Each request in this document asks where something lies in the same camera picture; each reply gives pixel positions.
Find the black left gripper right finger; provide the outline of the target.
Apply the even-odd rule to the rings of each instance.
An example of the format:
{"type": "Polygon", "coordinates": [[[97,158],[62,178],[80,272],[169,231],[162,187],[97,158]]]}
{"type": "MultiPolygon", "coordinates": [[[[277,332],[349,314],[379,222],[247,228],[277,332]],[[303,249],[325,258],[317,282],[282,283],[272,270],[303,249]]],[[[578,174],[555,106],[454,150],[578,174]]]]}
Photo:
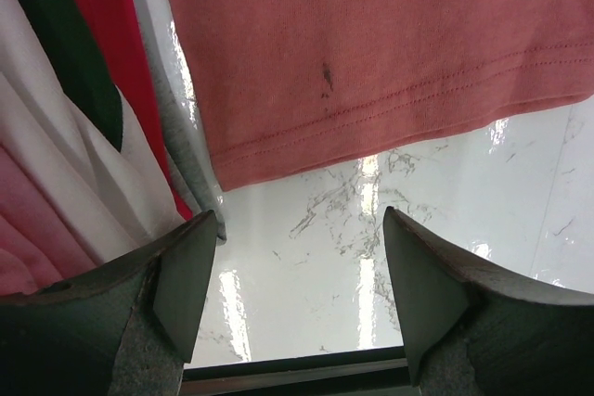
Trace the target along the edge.
{"type": "Polygon", "coordinates": [[[520,275],[383,217],[411,384],[424,395],[589,395],[593,297],[520,275]]]}

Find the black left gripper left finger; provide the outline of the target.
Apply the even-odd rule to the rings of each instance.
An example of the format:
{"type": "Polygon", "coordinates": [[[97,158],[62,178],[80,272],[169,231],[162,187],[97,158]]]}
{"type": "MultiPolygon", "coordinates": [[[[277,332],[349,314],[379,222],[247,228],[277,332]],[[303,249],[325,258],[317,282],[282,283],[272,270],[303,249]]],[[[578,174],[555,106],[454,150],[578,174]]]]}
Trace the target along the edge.
{"type": "Polygon", "coordinates": [[[216,217],[206,211],[90,272],[4,296],[2,393],[176,395],[216,239],[216,217]]]}

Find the dusty pink t-shirt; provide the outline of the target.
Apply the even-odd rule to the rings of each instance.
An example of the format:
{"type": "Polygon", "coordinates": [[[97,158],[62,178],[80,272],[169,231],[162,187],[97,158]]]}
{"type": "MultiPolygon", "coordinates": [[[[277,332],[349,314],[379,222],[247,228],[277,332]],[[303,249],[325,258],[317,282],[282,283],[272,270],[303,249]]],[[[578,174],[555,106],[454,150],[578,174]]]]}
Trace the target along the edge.
{"type": "Polygon", "coordinates": [[[593,0],[169,0],[229,191],[593,93],[593,0]]]}

